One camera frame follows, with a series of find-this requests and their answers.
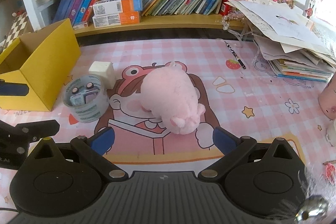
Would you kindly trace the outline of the small red white box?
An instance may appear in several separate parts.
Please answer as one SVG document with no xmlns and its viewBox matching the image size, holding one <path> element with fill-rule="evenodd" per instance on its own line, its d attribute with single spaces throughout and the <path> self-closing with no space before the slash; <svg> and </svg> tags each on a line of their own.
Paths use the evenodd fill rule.
<svg viewBox="0 0 336 224">
<path fill-rule="evenodd" d="M 78 23 L 78 24 L 75 24 L 75 25 L 73 26 L 73 29 L 74 29 L 74 30 L 80 30 L 80 29 L 82 29 L 82 28 L 88 27 L 88 25 L 89 25 L 88 22 L 80 22 L 80 23 Z"/>
</svg>

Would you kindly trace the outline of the orange toothpaste box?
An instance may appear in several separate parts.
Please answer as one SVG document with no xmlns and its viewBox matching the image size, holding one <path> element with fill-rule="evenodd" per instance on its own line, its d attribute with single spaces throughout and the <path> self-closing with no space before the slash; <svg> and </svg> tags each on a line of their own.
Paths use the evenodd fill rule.
<svg viewBox="0 0 336 224">
<path fill-rule="evenodd" d="M 102 16 L 93 16 L 92 22 L 95 28 L 138 24 L 141 19 L 139 11 L 122 12 Z"/>
<path fill-rule="evenodd" d="M 93 5 L 95 16 L 142 11 L 142 0 L 102 0 Z"/>
</svg>

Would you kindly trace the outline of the pink checkered desk mat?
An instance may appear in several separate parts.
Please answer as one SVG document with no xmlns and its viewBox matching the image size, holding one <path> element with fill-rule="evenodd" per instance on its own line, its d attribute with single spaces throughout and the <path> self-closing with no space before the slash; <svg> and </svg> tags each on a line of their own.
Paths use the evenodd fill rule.
<svg viewBox="0 0 336 224">
<path fill-rule="evenodd" d="M 70 79 L 88 72 L 94 61 L 110 61 L 117 74 L 112 92 L 112 111 L 102 121 L 83 124 L 58 100 L 51 112 L 1 111 L 1 120 L 11 125 L 55 119 L 60 130 L 54 139 L 70 141 L 77 135 L 91 136 L 98 125 L 112 126 L 115 141 L 108 159 L 126 169 L 194 170 L 199 172 L 221 156 L 210 131 L 187 136 L 166 134 L 157 124 L 133 107 L 130 96 L 140 78 L 151 67 L 179 61 L 197 78 L 197 86 L 207 96 L 209 113 L 218 125 L 237 135 L 259 141 L 284 136 L 313 173 L 323 173 L 323 163 L 335 159 L 335 148 L 327 143 L 331 121 L 323 114 L 318 96 L 323 83 L 275 77 L 257 54 L 253 42 L 227 42 L 241 58 L 243 69 L 219 39 L 139 40 L 83 47 Z"/>
</svg>

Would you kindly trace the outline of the black patterned pen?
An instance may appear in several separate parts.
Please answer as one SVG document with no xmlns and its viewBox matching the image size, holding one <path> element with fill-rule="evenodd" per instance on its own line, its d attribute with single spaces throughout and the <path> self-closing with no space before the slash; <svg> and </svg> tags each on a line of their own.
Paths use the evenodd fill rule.
<svg viewBox="0 0 336 224">
<path fill-rule="evenodd" d="M 240 64 L 240 66 L 243 69 L 246 69 L 247 67 L 245 66 L 245 64 L 243 63 L 243 61 L 241 60 L 241 58 L 238 57 L 237 53 L 232 49 L 232 47 L 227 42 L 224 41 L 224 43 L 225 43 L 226 47 L 230 50 L 230 52 L 233 54 L 233 56 L 235 57 L 236 61 L 238 61 L 238 63 Z"/>
</svg>

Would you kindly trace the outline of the white foam cube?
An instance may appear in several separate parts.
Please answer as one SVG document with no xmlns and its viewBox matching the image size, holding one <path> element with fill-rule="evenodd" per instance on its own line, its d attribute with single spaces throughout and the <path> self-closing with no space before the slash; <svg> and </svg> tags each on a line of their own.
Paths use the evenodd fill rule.
<svg viewBox="0 0 336 224">
<path fill-rule="evenodd" d="M 114 88 L 116 83 L 116 73 L 111 62 L 94 61 L 89 68 L 89 74 L 98 75 L 106 89 Z"/>
</svg>

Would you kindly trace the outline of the pink plush toy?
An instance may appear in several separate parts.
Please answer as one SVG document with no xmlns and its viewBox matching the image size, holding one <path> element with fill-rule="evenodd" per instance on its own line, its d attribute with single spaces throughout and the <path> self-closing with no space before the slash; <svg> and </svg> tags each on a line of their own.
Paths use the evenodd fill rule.
<svg viewBox="0 0 336 224">
<path fill-rule="evenodd" d="M 161 118 L 165 128 L 174 134 L 194 132 L 206 112 L 189 75 L 175 63 L 148 73 L 140 94 L 142 108 Z"/>
</svg>

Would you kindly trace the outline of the stack of papers and books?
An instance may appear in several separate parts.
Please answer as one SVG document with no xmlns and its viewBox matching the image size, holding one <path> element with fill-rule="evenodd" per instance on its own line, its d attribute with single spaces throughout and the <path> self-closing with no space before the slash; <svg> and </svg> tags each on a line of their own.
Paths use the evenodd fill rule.
<svg viewBox="0 0 336 224">
<path fill-rule="evenodd" d="M 286 52 L 309 50 L 317 57 L 335 68 L 335 62 L 329 58 L 331 52 L 306 25 L 302 16 L 283 4 L 263 5 L 249 1 L 228 1 L 267 38 L 274 42 L 290 46 Z"/>
</svg>

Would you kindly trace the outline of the upper orange toothpaste box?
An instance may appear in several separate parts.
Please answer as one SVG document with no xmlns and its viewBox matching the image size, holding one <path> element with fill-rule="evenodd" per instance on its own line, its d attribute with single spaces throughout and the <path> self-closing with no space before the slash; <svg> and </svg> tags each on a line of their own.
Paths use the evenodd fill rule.
<svg viewBox="0 0 336 224">
<path fill-rule="evenodd" d="M 95 16 L 142 11 L 142 0 L 102 0 L 93 5 Z"/>
</svg>

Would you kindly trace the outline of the small toy car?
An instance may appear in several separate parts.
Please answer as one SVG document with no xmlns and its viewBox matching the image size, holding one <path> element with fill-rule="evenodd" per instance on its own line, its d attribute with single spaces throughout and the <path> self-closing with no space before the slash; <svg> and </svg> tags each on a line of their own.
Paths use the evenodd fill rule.
<svg viewBox="0 0 336 224">
<path fill-rule="evenodd" d="M 71 90 L 70 103 L 72 106 L 82 106 L 96 98 L 100 89 L 92 82 L 82 88 L 74 87 Z"/>
</svg>

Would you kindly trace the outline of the clear tape roll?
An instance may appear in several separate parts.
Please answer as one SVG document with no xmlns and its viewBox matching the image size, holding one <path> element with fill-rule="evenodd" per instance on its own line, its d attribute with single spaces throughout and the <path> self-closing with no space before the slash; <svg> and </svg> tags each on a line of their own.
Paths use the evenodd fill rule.
<svg viewBox="0 0 336 224">
<path fill-rule="evenodd" d="M 82 88 L 92 82 L 100 91 L 95 99 L 82 106 L 72 106 L 70 103 L 71 90 L 74 87 Z M 108 109 L 109 98 L 106 88 L 98 75 L 82 75 L 71 81 L 62 94 L 64 105 L 70 110 L 74 118 L 81 123 L 90 123 L 100 119 Z"/>
</svg>

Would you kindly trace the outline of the yellow cardboard box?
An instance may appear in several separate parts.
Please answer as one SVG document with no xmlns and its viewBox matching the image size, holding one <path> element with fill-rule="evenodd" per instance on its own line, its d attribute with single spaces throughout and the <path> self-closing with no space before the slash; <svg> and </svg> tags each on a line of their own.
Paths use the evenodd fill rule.
<svg viewBox="0 0 336 224">
<path fill-rule="evenodd" d="M 27 84 L 26 96 L 1 96 L 1 109 L 51 111 L 81 52 L 69 19 L 16 38 L 1 53 L 1 79 Z"/>
</svg>

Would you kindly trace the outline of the wooden shelf board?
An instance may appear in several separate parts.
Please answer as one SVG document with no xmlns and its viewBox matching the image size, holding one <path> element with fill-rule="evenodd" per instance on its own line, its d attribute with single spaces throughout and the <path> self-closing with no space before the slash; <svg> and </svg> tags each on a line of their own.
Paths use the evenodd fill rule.
<svg viewBox="0 0 336 224">
<path fill-rule="evenodd" d="M 165 15 L 165 16 L 144 16 L 138 24 L 127 24 L 120 26 L 107 26 L 94 28 L 93 25 L 74 30 L 77 38 L 112 32 L 137 31 L 137 30 L 158 30 L 166 28 L 223 28 L 223 17 L 220 14 L 201 15 Z"/>
</svg>

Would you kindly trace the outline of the lower orange toothpaste box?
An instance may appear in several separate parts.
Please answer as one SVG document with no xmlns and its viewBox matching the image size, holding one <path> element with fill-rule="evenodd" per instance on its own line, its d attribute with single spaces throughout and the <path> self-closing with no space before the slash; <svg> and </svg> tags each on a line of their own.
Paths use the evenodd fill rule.
<svg viewBox="0 0 336 224">
<path fill-rule="evenodd" d="M 93 16 L 92 22 L 95 28 L 138 24 L 141 19 L 139 11 L 122 12 L 102 16 Z"/>
</svg>

